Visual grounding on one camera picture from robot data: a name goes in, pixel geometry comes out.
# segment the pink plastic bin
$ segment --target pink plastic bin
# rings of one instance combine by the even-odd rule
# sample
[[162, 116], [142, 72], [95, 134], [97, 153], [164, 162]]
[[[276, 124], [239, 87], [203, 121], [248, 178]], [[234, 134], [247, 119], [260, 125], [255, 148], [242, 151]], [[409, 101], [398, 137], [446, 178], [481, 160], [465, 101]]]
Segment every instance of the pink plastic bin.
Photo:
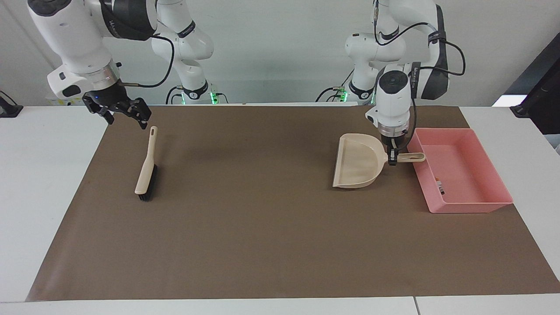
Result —
[[513, 203], [472, 129], [417, 128], [408, 150], [426, 155], [414, 168], [430, 212], [488, 213]]

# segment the beige dustpan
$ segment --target beige dustpan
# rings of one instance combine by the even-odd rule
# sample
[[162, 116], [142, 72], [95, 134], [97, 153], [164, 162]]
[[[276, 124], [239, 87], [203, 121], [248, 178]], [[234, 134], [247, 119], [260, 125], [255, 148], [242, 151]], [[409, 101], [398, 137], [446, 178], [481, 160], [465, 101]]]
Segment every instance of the beige dustpan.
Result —
[[[423, 162], [424, 153], [401, 153], [399, 163]], [[374, 182], [389, 161], [379, 139], [360, 133], [340, 137], [333, 187], [362, 188]]]

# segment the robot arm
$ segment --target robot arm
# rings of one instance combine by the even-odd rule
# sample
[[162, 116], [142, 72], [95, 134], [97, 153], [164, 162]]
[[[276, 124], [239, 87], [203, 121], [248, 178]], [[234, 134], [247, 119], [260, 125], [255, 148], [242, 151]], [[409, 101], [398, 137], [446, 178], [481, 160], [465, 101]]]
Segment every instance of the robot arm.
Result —
[[88, 110], [109, 124], [114, 120], [111, 112], [120, 112], [144, 129], [151, 111], [142, 99], [128, 97], [102, 38], [150, 38], [156, 26], [155, 0], [27, 0], [27, 4], [41, 35], [63, 62], [47, 76], [56, 96], [83, 95]]
[[372, 21], [377, 23], [377, 29], [381, 32], [377, 34], [378, 39], [373, 33], [357, 33], [346, 40], [346, 53], [354, 61], [354, 75], [344, 87], [348, 91], [347, 101], [369, 104], [379, 74], [373, 63], [396, 62], [403, 57], [407, 48], [403, 38], [397, 38], [388, 45], [377, 43], [385, 44], [399, 33], [399, 24], [389, 12], [389, 0], [380, 1], [379, 10], [372, 15]]
[[[377, 13], [383, 12], [384, 5], [379, 1], [375, 4], [374, 26], [377, 26]], [[441, 8], [432, 0], [389, 0], [387, 4], [388, 11], [385, 9], [384, 12], [399, 25], [415, 27], [426, 35], [430, 51], [430, 60], [426, 62], [390, 64], [377, 75], [376, 106], [366, 113], [366, 118], [379, 129], [381, 140], [388, 147], [389, 164], [396, 165], [399, 151], [406, 147], [404, 139], [410, 129], [411, 102], [439, 98], [447, 91], [449, 77]], [[394, 45], [391, 38], [396, 37], [399, 30], [385, 35], [385, 29], [380, 27], [378, 36], [389, 41], [387, 46]]]
[[[191, 18], [185, 0], [159, 0], [158, 20], [168, 30], [160, 36], [173, 41], [175, 58], [173, 68], [177, 71], [188, 104], [209, 103], [211, 85], [204, 76], [198, 60], [208, 59], [214, 53], [212, 39]], [[161, 58], [171, 62], [170, 47], [161, 41], [152, 40], [152, 49]]]

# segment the brush bristles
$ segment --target brush bristles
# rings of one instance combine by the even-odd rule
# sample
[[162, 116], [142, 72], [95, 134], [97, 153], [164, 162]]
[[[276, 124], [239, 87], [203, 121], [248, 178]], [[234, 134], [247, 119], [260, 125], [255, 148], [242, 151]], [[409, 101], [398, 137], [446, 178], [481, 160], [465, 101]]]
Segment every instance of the brush bristles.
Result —
[[148, 190], [145, 194], [139, 194], [138, 197], [142, 201], [150, 201], [152, 198], [153, 186], [155, 185], [156, 181], [156, 173], [157, 173], [157, 165], [153, 166], [152, 177], [150, 178], [150, 184], [148, 185]]

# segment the brown paper sheet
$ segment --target brown paper sheet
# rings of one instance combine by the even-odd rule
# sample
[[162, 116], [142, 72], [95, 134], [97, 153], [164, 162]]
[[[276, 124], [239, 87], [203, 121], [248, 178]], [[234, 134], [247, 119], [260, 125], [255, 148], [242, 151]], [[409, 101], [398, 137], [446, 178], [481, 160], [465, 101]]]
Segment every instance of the brown paper sheet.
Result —
[[[153, 107], [153, 201], [133, 193], [148, 132], [116, 116], [27, 298], [330, 298], [560, 293], [514, 206], [431, 214], [413, 166], [331, 187], [365, 107]], [[468, 127], [420, 107], [419, 127]]]

